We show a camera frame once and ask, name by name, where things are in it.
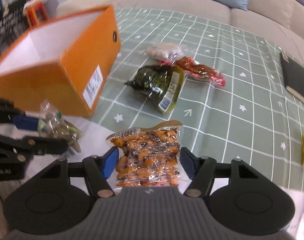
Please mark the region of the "clear packet of brown nuts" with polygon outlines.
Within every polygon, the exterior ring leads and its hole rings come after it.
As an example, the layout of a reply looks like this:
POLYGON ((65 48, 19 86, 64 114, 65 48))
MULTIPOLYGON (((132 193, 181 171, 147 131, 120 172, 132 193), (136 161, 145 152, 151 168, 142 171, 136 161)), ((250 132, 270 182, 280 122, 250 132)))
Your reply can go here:
POLYGON ((66 156, 78 155, 81 152, 79 139, 82 132, 72 123, 63 118, 63 115, 55 105, 45 100, 40 106, 40 119, 38 121, 38 133, 40 137, 52 139, 65 139, 68 143, 66 156))

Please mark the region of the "orange glazed nuts packet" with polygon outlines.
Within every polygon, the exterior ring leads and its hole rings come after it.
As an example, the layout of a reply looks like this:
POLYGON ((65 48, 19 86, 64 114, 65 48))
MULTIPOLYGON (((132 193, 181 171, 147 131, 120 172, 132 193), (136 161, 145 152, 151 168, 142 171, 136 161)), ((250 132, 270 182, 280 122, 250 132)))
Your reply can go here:
POLYGON ((109 135, 106 141, 123 152, 115 168, 116 187, 178 186, 181 127, 181 122, 171 120, 109 135))

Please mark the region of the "orange cardboard box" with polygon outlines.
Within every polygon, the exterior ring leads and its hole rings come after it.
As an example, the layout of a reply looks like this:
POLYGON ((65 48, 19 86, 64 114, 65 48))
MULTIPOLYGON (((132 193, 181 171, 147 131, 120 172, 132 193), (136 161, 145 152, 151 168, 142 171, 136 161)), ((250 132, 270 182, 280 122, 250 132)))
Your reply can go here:
POLYGON ((0 56, 0 98, 37 112, 90 117, 121 48, 115 9, 83 10, 29 29, 0 56))

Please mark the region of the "green checked tablecloth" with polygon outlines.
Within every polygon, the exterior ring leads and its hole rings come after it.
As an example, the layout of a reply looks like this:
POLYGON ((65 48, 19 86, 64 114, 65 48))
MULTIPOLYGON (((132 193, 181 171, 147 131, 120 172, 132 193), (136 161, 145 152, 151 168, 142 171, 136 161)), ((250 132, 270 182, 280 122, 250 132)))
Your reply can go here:
POLYGON ((301 139, 304 103, 283 85, 284 50, 240 28, 180 12, 116 8, 121 49, 92 121, 111 131, 183 124, 183 146, 217 161, 240 158, 274 183, 304 191, 301 139), (153 99, 129 82, 153 65, 146 49, 159 42, 181 46, 215 76, 187 73, 177 100, 153 99))

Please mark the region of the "dark green snack packet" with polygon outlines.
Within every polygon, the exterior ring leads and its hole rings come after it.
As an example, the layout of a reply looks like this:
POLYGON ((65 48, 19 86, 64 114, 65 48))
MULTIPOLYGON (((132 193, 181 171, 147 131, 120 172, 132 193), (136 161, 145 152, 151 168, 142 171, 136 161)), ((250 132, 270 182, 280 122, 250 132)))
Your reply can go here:
POLYGON ((175 107, 184 77, 184 72, 177 67, 149 65, 140 68, 125 84, 140 91, 165 114, 175 107))

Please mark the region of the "red snack packet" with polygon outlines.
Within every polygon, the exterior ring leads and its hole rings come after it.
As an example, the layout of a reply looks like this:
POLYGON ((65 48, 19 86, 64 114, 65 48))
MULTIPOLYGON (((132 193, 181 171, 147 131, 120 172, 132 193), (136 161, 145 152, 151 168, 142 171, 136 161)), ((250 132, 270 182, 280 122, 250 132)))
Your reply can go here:
POLYGON ((197 63, 191 57, 182 57, 176 61, 158 61, 159 65, 167 65, 177 67, 183 72, 196 80, 211 80, 214 84, 220 87, 225 87, 226 80, 223 74, 207 65, 197 63))

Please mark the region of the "red toy booth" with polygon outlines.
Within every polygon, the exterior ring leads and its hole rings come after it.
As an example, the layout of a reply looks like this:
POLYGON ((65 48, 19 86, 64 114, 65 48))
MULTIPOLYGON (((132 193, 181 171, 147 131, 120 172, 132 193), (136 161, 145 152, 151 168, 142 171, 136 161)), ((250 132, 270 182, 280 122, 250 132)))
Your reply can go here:
POLYGON ((23 6, 23 14, 27 18, 29 27, 35 27, 49 20, 45 7, 47 0, 29 0, 23 6))

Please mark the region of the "clear bag of pale nuts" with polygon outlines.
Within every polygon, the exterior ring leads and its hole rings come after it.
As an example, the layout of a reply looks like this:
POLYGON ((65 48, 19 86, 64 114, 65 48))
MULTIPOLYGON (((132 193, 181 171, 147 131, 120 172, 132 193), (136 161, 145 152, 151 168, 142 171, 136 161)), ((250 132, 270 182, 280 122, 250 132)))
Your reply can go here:
POLYGON ((144 52, 155 60, 175 61, 186 55, 189 48, 184 44, 160 42, 147 47, 144 52))

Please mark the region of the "black notebook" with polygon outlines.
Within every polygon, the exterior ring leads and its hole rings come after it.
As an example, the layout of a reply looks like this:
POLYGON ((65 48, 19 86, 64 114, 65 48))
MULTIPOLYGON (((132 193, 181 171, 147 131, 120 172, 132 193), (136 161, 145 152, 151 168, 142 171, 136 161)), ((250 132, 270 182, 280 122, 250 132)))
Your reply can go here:
POLYGON ((286 90, 304 103, 304 68, 287 55, 280 53, 283 83, 286 90))

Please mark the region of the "beige fabric sofa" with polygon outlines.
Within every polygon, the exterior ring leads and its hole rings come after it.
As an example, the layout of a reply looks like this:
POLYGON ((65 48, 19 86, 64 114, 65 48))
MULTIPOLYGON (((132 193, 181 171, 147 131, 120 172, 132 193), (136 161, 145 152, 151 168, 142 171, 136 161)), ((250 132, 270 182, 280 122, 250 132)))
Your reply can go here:
POLYGON ((172 10, 225 23, 275 43, 304 63, 304 6, 296 0, 249 0, 247 10, 214 0, 66 0, 58 5, 57 15, 110 4, 172 10))

